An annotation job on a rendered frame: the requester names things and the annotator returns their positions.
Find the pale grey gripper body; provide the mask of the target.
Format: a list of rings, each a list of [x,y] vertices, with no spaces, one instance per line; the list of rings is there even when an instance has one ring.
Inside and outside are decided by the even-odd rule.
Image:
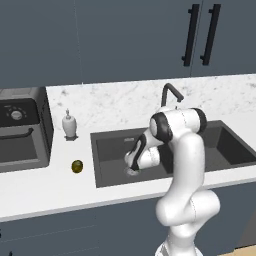
[[[133,170],[130,167],[126,167],[124,172],[127,176],[138,176],[141,173],[140,170]]]

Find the dark grey sink basin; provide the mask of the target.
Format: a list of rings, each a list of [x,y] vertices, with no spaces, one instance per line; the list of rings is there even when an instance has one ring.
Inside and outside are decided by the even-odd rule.
[[[160,164],[126,172],[124,156],[144,132],[144,128],[91,133],[96,187],[156,180],[173,176],[173,153],[169,146],[158,147]],[[200,133],[205,146],[206,172],[256,165],[256,151],[221,120],[209,121]]]

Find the black sink tap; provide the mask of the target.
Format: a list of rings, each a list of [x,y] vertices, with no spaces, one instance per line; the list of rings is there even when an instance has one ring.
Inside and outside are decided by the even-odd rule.
[[[166,83],[162,90],[161,107],[166,107],[167,92],[170,91],[180,103],[184,100],[184,96],[170,83]]]

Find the black toaster oven door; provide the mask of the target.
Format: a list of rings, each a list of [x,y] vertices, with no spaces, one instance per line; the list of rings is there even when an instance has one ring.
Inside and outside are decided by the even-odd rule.
[[[39,123],[0,128],[0,136],[23,134],[26,138],[0,140],[0,173],[47,167],[50,163],[53,127]]]

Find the wide blue-grey cupboard door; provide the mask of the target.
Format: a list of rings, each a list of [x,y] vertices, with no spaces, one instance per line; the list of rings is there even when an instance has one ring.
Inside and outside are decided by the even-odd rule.
[[[202,0],[75,0],[83,81],[188,77],[192,57],[185,67],[182,56],[193,4]]]

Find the dark green round fruit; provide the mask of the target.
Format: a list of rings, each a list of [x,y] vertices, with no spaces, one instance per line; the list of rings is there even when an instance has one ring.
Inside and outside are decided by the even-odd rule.
[[[80,173],[83,170],[83,162],[81,160],[73,161],[71,169],[74,173]]]

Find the blue-grey base cupboards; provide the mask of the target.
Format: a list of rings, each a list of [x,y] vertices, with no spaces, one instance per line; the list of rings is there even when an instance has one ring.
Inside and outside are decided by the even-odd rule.
[[[250,198],[256,196],[256,182],[213,191],[221,210],[196,235],[203,256],[233,251],[255,209]],[[155,256],[168,232],[156,219],[159,198],[147,195],[44,215],[7,214],[15,202],[0,203],[0,256]]]

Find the white soap dispenser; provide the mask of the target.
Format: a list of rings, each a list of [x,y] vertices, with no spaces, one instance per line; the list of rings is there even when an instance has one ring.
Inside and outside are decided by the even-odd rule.
[[[65,133],[66,140],[75,140],[77,138],[77,122],[74,116],[66,110],[66,115],[62,119],[62,128]]]

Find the black toaster oven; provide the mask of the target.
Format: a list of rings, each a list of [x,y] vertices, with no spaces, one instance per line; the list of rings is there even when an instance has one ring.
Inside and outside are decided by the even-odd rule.
[[[20,111],[22,118],[14,120],[13,111]],[[53,127],[45,87],[0,89],[0,128],[39,123]]]

